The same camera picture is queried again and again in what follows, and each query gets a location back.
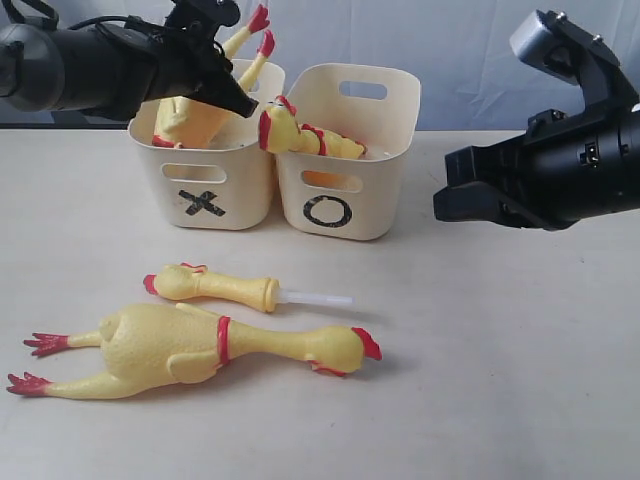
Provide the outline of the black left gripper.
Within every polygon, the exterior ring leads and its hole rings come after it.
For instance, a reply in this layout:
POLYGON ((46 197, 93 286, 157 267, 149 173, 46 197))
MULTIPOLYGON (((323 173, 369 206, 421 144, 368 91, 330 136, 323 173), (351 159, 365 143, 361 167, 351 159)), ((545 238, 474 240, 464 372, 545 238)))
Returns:
POLYGON ((140 17, 103 17, 91 29, 115 48, 120 78, 110 99, 89 114, 128 121, 148 101, 185 96, 250 118, 258 101, 233 76, 233 64, 216 40, 232 20, 220 17, 168 17, 162 25, 140 17))

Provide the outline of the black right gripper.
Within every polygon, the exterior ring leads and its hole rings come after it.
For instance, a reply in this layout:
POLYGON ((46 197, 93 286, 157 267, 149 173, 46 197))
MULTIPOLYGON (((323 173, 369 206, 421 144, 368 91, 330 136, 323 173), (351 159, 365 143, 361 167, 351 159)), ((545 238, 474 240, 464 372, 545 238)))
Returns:
POLYGON ((521 135, 444 157, 435 218, 564 230, 639 208, 639 111, 593 130, 526 146, 521 135))

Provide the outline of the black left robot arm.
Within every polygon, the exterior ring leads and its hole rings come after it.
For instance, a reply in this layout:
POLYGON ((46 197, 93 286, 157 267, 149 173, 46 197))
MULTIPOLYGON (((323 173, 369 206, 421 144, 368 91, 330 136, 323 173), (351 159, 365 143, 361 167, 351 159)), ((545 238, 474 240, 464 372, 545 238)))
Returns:
POLYGON ((124 25, 1 31, 1 97, 23 112, 129 121, 142 104, 186 97, 249 118, 257 101, 212 41, 129 16, 124 25))

